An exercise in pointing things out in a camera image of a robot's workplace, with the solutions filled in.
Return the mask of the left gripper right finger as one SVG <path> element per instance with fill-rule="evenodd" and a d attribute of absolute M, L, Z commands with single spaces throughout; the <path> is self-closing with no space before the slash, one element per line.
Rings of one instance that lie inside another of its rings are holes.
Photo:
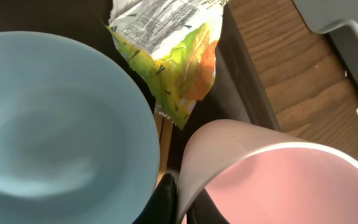
<path fill-rule="evenodd" d="M 229 224 L 203 189 L 186 213 L 187 224 Z"/>

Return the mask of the small light blue bowl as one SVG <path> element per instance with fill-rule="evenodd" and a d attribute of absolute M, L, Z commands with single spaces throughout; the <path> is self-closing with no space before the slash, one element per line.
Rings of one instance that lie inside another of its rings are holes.
<path fill-rule="evenodd" d="M 0 223 L 132 223 L 159 141 L 133 79 L 66 37 L 0 32 Z"/>

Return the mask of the pink plastic cup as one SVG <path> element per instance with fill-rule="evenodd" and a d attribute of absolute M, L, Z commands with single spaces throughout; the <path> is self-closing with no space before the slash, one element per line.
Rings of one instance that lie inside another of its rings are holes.
<path fill-rule="evenodd" d="M 202 191 L 229 223 L 358 223 L 357 160 L 241 121 L 212 121 L 189 138 L 177 223 Z"/>

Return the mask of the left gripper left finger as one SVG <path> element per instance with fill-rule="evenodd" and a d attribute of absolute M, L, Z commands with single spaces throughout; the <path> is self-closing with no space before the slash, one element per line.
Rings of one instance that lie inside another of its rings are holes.
<path fill-rule="evenodd" d="M 133 224 L 173 224 L 176 205 L 175 179 L 171 174 L 164 174 L 147 205 Z"/>

